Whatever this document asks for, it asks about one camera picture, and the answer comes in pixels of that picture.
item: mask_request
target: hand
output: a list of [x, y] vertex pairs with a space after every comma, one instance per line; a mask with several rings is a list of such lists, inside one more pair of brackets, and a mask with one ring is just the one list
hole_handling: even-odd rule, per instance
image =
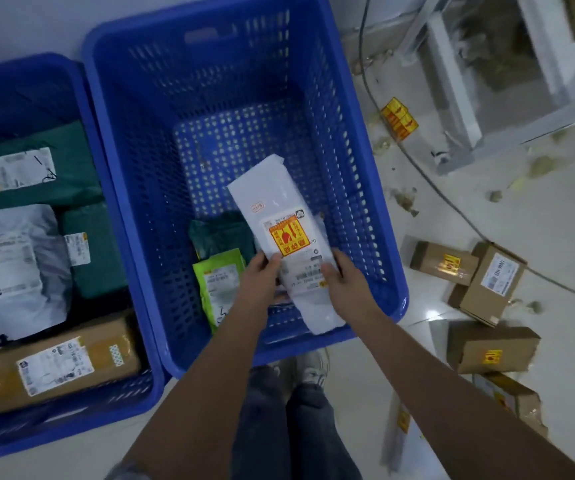
[[376, 304], [367, 280], [354, 263], [337, 248], [332, 253], [339, 271], [330, 263], [323, 263], [321, 271], [330, 288], [331, 304], [339, 316], [348, 323], [373, 312], [383, 313]]
[[241, 275], [239, 289], [230, 313], [235, 310], [238, 314], [258, 318], [264, 326], [268, 319], [268, 306], [274, 299], [280, 267], [280, 253], [276, 253], [270, 261], [267, 261], [265, 254], [259, 251]]

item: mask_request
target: person's right arm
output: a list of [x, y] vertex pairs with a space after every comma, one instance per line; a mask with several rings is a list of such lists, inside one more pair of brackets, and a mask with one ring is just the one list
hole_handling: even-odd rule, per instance
[[323, 273], [337, 313], [370, 350], [455, 480], [575, 479], [575, 463], [439, 361], [378, 307], [365, 277], [334, 250]]

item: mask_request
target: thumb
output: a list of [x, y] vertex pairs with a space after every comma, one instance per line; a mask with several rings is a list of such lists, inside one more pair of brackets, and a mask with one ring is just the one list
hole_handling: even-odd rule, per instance
[[276, 278], [277, 274], [279, 273], [280, 267], [281, 267], [281, 253], [275, 253], [272, 255], [263, 271], [271, 274], [272, 278]]
[[329, 285], [340, 283], [340, 274], [330, 263], [324, 262], [321, 265], [321, 272], [325, 277], [325, 281], [327, 281]]

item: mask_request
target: wire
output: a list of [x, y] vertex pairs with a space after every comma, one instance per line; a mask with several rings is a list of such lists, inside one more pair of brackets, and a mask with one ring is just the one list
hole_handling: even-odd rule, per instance
[[[485, 236], [485, 234], [482, 233], [482, 231], [463, 213], [463, 211], [461, 209], [459, 209], [441, 191], [441, 189], [439, 189], [436, 186], [436, 184], [432, 181], [432, 179], [430, 177], [427, 176], [427, 174], [423, 171], [423, 169], [419, 166], [419, 164], [411, 156], [411, 154], [408, 153], [408, 151], [403, 147], [401, 140], [399, 139], [398, 135], [394, 132], [394, 130], [390, 126], [390, 123], [388, 122], [388, 120], [385, 118], [385, 116], [381, 112], [380, 106], [378, 105], [378, 103], [376, 102], [376, 99], [374, 99], [374, 96], [372, 95], [372, 91], [370, 90], [369, 84], [367, 83], [367, 77], [365, 76], [365, 64], [363, 63], [363, 33], [365, 32], [365, 21], [367, 20], [367, 13], [369, 12], [369, 6], [370, 6], [371, 2], [372, 2], [372, 0], [365, 0], [365, 8], [363, 9], [363, 19], [361, 20], [360, 30], [358, 31], [358, 63], [360, 64], [360, 67], [361, 67], [361, 77], [363, 78], [363, 85], [365, 86], [365, 90], [367, 91], [367, 95], [369, 96], [370, 100], [372, 101], [372, 104], [376, 108], [376, 111], [378, 112], [378, 115], [379, 115], [381, 121], [383, 121], [385, 128], [387, 128], [390, 136], [392, 136], [392, 139], [394, 139], [396, 146], [399, 147], [399, 150], [401, 150], [401, 153], [403, 153], [405, 155], [405, 157], [408, 159], [408, 161], [411, 163], [411, 165], [416, 169], [417, 172], [419, 172], [420, 176], [423, 177], [423, 179], [432, 188], [432, 190], [434, 190], [436, 192], [436, 194], [439, 197], [441, 197], [443, 202], [448, 204], [459, 216], [461, 216], [461, 218], [468, 224], [468, 226], [470, 226], [472, 228], [472, 230], [475, 233], [477, 233], [479, 235], [479, 237], [482, 240], [489, 241], [489, 239]], [[562, 284], [556, 280], [553, 280], [552, 278], [547, 277], [543, 273], [540, 273], [539, 271], [531, 268], [530, 266], [527, 266], [526, 270], [528, 270], [533, 275], [538, 276], [540, 279], [547, 281], [548, 283], [551, 283], [555, 286], [558, 286], [559, 288], [562, 288], [563, 290], [575, 295], [574, 289], [572, 289], [568, 286], [565, 286], [564, 284]]]

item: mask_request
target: basket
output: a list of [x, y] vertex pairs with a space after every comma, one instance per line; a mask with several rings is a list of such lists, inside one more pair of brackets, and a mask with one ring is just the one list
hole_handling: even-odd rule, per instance
[[[180, 377], [210, 339], [190, 219], [235, 210], [226, 185], [285, 159], [332, 246], [398, 321], [408, 289], [327, 0], [204, 0], [106, 23], [84, 42], [101, 136], [162, 362]], [[254, 364], [354, 337], [270, 308]]]
[[[74, 62], [56, 54], [35, 55], [0, 64], [0, 142], [76, 119], [81, 119], [84, 124], [130, 281], [130, 293], [88, 303], [78, 311], [86, 319], [94, 318], [130, 306], [132, 302], [137, 312], [149, 366], [134, 378], [114, 381], [47, 403], [0, 414], [0, 456], [148, 411], [162, 396], [168, 377], [158, 358], [135, 266], [128, 252], [125, 229], [118, 212], [114, 187], [82, 72]], [[75, 304], [71, 315], [76, 315]], [[0, 346], [5, 343], [5, 336], [1, 336]]]

